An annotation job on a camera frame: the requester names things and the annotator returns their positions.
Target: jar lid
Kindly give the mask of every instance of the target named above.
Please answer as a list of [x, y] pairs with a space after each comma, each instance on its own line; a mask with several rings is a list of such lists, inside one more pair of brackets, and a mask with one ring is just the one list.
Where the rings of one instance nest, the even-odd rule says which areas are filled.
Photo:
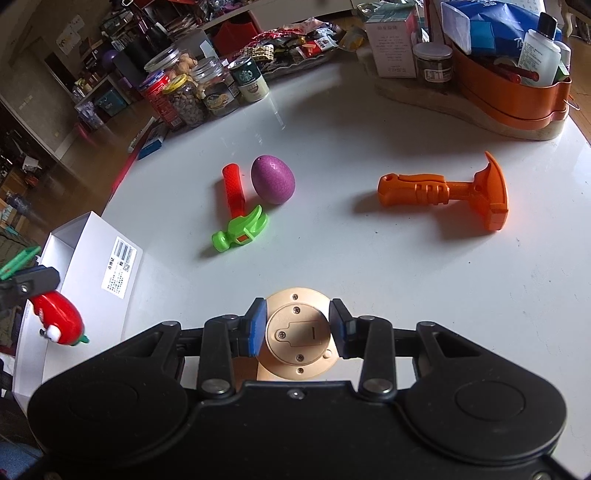
[[190, 71], [191, 77], [196, 82], [202, 78], [210, 76], [212, 73], [218, 74], [223, 69], [219, 59], [216, 57], [208, 57], [197, 62], [197, 66]]
[[146, 72], [154, 72], [156, 70], [166, 69], [177, 63], [180, 57], [180, 50], [173, 45], [172, 47], [160, 52], [152, 60], [150, 60], [144, 66], [144, 70]]
[[452, 49], [443, 43], [424, 42], [413, 47], [416, 57], [423, 60], [445, 60], [452, 56]]
[[177, 88], [184, 85], [188, 79], [189, 79], [189, 76], [186, 75], [185, 73], [183, 73], [182, 75], [179, 75], [178, 77], [175, 77], [174, 80], [171, 80], [170, 82], [168, 82], [166, 84], [166, 87], [164, 87], [162, 89], [162, 93], [168, 94], [168, 93], [175, 91]]
[[139, 84], [140, 90], [145, 90], [150, 88], [154, 83], [159, 81], [164, 76], [164, 72], [162, 70], [158, 70], [157, 72], [152, 72], [148, 75], [148, 77]]

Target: green hammer head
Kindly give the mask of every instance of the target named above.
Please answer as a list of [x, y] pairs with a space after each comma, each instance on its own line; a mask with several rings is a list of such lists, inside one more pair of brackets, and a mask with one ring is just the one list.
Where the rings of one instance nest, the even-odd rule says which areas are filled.
[[225, 252], [231, 244], [246, 245], [267, 226], [269, 217], [263, 213], [262, 207], [257, 205], [246, 217], [236, 217], [228, 223], [226, 232], [216, 232], [212, 235], [212, 243], [218, 252]]

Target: red handle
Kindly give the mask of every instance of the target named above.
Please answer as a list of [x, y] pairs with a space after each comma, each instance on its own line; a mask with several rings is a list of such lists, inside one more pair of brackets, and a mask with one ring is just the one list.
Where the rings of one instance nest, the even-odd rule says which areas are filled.
[[240, 167], [235, 163], [230, 163], [222, 169], [222, 175], [232, 218], [244, 217], [245, 201], [240, 180]]

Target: plastic bag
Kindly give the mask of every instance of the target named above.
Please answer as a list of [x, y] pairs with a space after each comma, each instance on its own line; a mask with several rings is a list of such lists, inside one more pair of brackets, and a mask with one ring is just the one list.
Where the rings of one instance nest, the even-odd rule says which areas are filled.
[[466, 55], [518, 58], [525, 34], [536, 29], [539, 16], [503, 2], [455, 0], [441, 4], [441, 18], [445, 34]]

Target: bottle cap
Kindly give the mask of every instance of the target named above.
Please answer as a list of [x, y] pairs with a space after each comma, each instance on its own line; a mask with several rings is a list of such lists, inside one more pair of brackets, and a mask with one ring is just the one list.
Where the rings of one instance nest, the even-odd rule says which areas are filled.
[[558, 22], [554, 17], [548, 15], [545, 12], [541, 12], [540, 19], [538, 20], [538, 28], [536, 28], [536, 31], [554, 41], [554, 36], [556, 35], [556, 25], [558, 25]]

